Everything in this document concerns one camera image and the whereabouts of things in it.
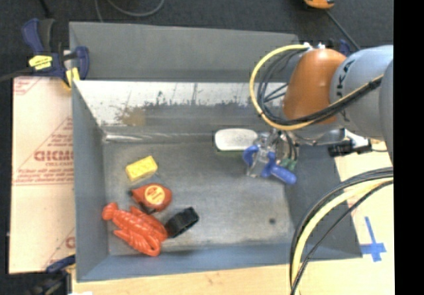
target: black object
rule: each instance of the black object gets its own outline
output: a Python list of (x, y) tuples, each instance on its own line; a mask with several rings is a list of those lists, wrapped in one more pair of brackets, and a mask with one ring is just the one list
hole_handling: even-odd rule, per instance
[(371, 145), (371, 142), (368, 141), (366, 145), (357, 147), (355, 146), (352, 140), (345, 140), (341, 143), (329, 146), (328, 149), (329, 149), (329, 154), (331, 157), (337, 157), (337, 156), (346, 156), (354, 152), (356, 152), (357, 154), (370, 152), (372, 151), (372, 145)]
[(193, 227), (199, 221), (199, 215), (192, 207), (188, 207), (183, 211), (171, 217), (165, 224), (168, 237), (174, 238), (181, 235), (184, 231)]

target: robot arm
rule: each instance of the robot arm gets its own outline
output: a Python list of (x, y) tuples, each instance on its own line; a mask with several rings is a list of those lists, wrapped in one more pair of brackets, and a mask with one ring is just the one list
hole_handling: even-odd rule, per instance
[(348, 57), (328, 48), (303, 51), (282, 100), (281, 117), (266, 108), (260, 88), (258, 101), (252, 98), (261, 117), (289, 131), (299, 144), (341, 143), (346, 133), (359, 146), (360, 137), (385, 141), (393, 161), (393, 46)]

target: yellow sponge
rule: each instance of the yellow sponge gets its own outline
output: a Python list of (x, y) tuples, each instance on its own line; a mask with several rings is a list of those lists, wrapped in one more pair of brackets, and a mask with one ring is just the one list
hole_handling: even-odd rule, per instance
[(158, 169), (158, 165), (153, 157), (147, 156), (134, 163), (128, 164), (125, 168), (128, 178), (131, 182), (139, 178), (149, 177), (153, 175)]

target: blue tape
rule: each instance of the blue tape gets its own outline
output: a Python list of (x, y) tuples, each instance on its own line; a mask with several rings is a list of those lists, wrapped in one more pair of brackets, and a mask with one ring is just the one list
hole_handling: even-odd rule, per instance
[(376, 238), (374, 236), (374, 232), (371, 228), (371, 222), (368, 216), (365, 217), (366, 227), (368, 228), (368, 232), (371, 236), (371, 243), (366, 245), (360, 245), (360, 250), (362, 254), (371, 254), (372, 260), (374, 262), (379, 262), (382, 260), (381, 253), (386, 253), (387, 250), (384, 247), (383, 243), (377, 243)]

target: blue clamp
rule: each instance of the blue clamp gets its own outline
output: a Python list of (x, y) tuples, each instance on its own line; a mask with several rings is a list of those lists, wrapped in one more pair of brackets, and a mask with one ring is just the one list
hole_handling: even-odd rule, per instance
[(37, 55), (51, 57), (51, 60), (44, 63), (41, 68), (31, 66), (33, 75), (59, 77), (69, 85), (70, 82), (66, 75), (68, 70), (62, 62), (70, 59), (78, 60), (78, 74), (81, 79), (84, 79), (87, 77), (89, 69), (88, 48), (77, 46), (71, 54), (65, 56), (51, 52), (50, 30), (53, 22), (53, 19), (39, 21), (37, 18), (27, 21), (21, 29), (23, 40), (31, 48), (34, 57)]
[[(251, 167), (254, 163), (254, 155), (259, 151), (257, 145), (251, 145), (244, 150), (242, 158), (244, 162)], [(275, 176), (279, 180), (283, 181), (286, 184), (293, 185), (296, 183), (296, 175), (289, 171), (288, 169), (280, 166), (276, 162), (276, 154), (272, 151), (267, 154), (268, 163), (265, 164), (265, 167), (262, 169), (260, 175), (261, 177), (270, 177), (271, 175)]]

